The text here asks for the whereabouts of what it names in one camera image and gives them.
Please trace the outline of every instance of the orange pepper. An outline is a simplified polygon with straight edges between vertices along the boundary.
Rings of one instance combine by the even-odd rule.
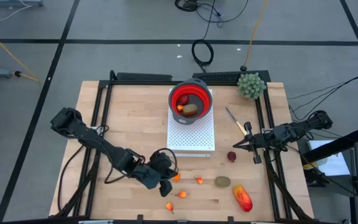
[[[180,173],[178,173],[178,175],[173,177],[174,181],[180,181]]]
[[[182,105],[178,105],[178,106],[177,106],[177,109],[178,109],[179,112],[181,112],[181,111],[183,110],[183,106],[182,106]]]
[[[203,184],[204,179],[202,177],[194,177],[197,181],[197,184]]]
[[[178,196],[180,198],[185,198],[187,196],[187,193],[186,192],[179,192],[177,195],[175,196]]]
[[[240,204],[240,207],[249,212],[252,209],[252,200],[246,190],[241,184],[234,186],[233,188],[234,196]]]
[[[169,211],[171,211],[172,214],[173,214],[173,205],[172,205],[171,203],[167,203],[167,204],[165,205],[165,207],[166,207]]]

